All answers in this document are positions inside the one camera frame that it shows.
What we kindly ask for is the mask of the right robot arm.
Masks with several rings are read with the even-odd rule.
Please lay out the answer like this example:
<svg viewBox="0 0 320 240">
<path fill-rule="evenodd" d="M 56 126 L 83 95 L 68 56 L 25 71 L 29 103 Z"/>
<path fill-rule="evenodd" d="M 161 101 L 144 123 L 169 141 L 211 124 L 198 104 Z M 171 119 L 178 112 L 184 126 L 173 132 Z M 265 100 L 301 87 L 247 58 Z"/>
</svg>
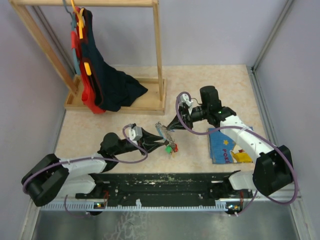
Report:
<svg viewBox="0 0 320 240">
<path fill-rule="evenodd" d="M 293 183 L 293 197 L 297 197 L 299 187 L 290 150 L 285 145 L 274 145 L 246 126 L 235 111 L 222 105 L 214 86 L 204 86 L 199 92 L 201 104 L 197 107 L 193 106 L 191 95 L 186 91 L 176 97 L 176 116 L 167 128 L 185 129 L 196 134 L 193 124 L 206 120 L 214 127 L 211 133 L 221 132 L 248 154 L 254 169 L 232 173 L 229 182 L 223 185 L 224 194 L 235 198 L 241 190 L 255 190 L 268 198 Z"/>
</svg>

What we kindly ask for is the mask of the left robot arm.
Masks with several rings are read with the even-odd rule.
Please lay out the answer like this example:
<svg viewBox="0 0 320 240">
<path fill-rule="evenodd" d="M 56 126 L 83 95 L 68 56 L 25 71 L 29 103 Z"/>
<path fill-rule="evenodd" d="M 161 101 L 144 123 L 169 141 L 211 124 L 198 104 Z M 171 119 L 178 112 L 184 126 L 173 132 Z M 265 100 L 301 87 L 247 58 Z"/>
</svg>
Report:
<svg viewBox="0 0 320 240">
<path fill-rule="evenodd" d="M 22 191 L 37 207 L 66 195 L 83 194 L 97 199 L 103 195 L 104 186 L 95 181 L 93 175 L 112 170 L 121 162 L 118 155 L 139 151 L 142 159 L 125 161 L 125 164 L 137 164 L 157 148 L 169 144 L 163 136 L 149 133 L 135 124 L 125 126 L 122 132 L 123 139 L 114 132 L 107 133 L 99 151 L 90 156 L 67 159 L 53 153 L 46 155 L 22 178 Z"/>
</svg>

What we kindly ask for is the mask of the green key tag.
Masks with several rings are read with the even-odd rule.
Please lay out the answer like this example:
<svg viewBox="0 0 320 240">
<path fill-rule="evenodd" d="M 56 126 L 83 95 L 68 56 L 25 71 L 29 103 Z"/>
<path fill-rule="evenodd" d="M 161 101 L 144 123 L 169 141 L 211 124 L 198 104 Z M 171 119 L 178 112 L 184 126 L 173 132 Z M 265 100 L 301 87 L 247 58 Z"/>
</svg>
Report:
<svg viewBox="0 0 320 240">
<path fill-rule="evenodd" d="M 170 146 L 167 146 L 165 148 L 165 151 L 170 154 L 173 151 L 173 149 Z"/>
</svg>

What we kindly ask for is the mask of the wooden clothes rack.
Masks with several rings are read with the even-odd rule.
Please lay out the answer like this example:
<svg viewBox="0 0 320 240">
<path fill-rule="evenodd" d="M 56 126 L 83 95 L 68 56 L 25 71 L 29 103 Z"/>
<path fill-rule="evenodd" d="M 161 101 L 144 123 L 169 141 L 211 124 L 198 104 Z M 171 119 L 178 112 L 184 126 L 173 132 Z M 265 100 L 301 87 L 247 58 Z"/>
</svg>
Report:
<svg viewBox="0 0 320 240">
<path fill-rule="evenodd" d="M 107 111 L 163 115 L 167 81 L 163 77 L 159 3 L 156 0 L 12 0 L 19 18 L 50 61 L 69 92 L 64 107 L 70 111 L 100 114 Z M 71 6 L 70 75 L 38 27 L 28 7 Z M 135 77 L 109 66 L 99 51 L 89 7 L 151 8 L 153 11 L 157 77 Z"/>
</svg>

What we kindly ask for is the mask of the blue yellow booklet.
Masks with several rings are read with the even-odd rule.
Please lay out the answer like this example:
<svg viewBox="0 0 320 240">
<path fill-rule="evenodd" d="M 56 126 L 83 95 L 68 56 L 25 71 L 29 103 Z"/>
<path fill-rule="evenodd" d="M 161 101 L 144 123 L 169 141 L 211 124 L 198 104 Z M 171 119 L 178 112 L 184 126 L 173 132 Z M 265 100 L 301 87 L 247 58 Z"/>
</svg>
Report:
<svg viewBox="0 0 320 240">
<path fill-rule="evenodd" d="M 230 137 L 220 131 L 208 135 L 209 157 L 213 164 L 250 164 L 253 160 Z"/>
</svg>

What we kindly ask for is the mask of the dark navy garment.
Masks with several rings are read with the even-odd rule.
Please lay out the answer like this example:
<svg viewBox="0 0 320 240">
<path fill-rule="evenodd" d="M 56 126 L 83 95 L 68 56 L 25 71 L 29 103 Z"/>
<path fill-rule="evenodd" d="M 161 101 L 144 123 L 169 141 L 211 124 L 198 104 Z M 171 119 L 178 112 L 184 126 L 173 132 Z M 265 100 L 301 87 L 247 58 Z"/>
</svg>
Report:
<svg viewBox="0 0 320 240">
<path fill-rule="evenodd" d="M 117 112 L 121 107 L 130 107 L 135 100 L 148 92 L 137 79 L 108 65 L 99 52 L 93 33 L 93 14 L 84 9 L 85 37 L 80 40 L 82 61 L 89 63 L 96 104 L 102 110 Z"/>
</svg>

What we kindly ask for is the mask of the red garment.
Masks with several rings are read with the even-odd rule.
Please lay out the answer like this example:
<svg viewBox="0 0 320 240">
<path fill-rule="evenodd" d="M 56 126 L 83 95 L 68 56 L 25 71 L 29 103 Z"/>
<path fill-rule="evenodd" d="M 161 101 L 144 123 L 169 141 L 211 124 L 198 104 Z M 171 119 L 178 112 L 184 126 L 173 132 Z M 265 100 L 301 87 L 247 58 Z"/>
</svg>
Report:
<svg viewBox="0 0 320 240">
<path fill-rule="evenodd" d="M 85 37 L 86 31 L 85 27 L 83 29 L 83 37 Z M 105 110 L 101 109 L 100 107 L 97 106 L 96 100 L 98 99 L 97 97 L 100 96 L 100 94 L 97 94 L 95 89 L 94 89 L 94 83 L 93 79 L 91 76 L 88 76 L 88 73 L 91 74 L 91 69 L 90 65 L 87 62 L 83 62 L 83 54 L 82 54 L 82 48 L 80 50 L 80 71 L 81 71 L 81 82 L 83 84 L 83 91 L 81 94 L 81 101 L 82 103 L 87 106 L 94 114 L 103 114 Z"/>
</svg>

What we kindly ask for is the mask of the yellow hanger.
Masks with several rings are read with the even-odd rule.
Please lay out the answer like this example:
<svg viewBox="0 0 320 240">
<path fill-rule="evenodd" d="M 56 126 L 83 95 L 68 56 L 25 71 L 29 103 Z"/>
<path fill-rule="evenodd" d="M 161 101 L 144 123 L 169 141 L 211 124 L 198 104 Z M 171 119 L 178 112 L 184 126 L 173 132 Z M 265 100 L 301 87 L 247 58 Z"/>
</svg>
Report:
<svg viewBox="0 0 320 240">
<path fill-rule="evenodd" d="M 71 0 L 71 6 L 73 9 L 73 13 L 75 13 L 75 17 L 76 17 L 76 29 L 74 30 L 77 34 L 76 37 L 76 54 L 77 54 L 77 58 L 79 61 L 79 68 L 81 66 L 80 60 L 81 60 L 81 47 L 80 44 L 78 43 L 78 40 L 81 40 L 84 38 L 84 28 L 85 28 L 85 20 L 83 17 L 83 12 L 84 12 L 84 8 L 79 8 L 75 5 L 75 1 Z"/>
</svg>

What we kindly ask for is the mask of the teal hanger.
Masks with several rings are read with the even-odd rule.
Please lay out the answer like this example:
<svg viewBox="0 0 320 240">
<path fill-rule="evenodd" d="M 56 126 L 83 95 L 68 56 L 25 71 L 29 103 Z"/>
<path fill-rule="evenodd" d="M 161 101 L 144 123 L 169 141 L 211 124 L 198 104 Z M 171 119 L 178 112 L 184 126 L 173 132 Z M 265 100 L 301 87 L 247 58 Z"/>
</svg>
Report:
<svg viewBox="0 0 320 240">
<path fill-rule="evenodd" d="M 78 56 L 77 56 L 77 47 L 76 47 L 76 37 L 77 34 L 75 32 L 76 29 L 76 14 L 75 13 L 71 13 L 68 8 L 67 8 L 67 3 L 66 0 L 62 0 L 63 6 L 65 11 L 70 15 L 71 17 L 71 33 L 70 33 L 70 37 L 71 37 L 71 52 L 72 52 L 72 60 L 73 60 L 73 65 L 74 65 L 74 69 L 77 75 L 81 75 L 81 70 L 80 70 L 80 63 L 78 60 Z"/>
</svg>

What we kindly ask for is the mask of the aluminium corner rail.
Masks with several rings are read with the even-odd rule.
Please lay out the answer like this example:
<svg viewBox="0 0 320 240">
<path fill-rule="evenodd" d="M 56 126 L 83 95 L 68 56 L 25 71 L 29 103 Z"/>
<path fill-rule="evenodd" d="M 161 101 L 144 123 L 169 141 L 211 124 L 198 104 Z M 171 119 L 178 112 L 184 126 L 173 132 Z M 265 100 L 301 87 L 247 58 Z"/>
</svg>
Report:
<svg viewBox="0 0 320 240">
<path fill-rule="evenodd" d="M 266 54 L 268 53 L 270 47 L 272 46 L 274 40 L 276 39 L 279 31 L 281 30 L 282 25 L 286 21 L 287 17 L 289 16 L 294 4 L 295 0 L 287 0 L 285 2 L 284 7 L 282 8 L 276 22 L 274 23 L 257 59 L 255 60 L 253 66 L 251 67 L 251 71 L 255 74 L 261 65 L 263 59 L 265 58 Z"/>
</svg>

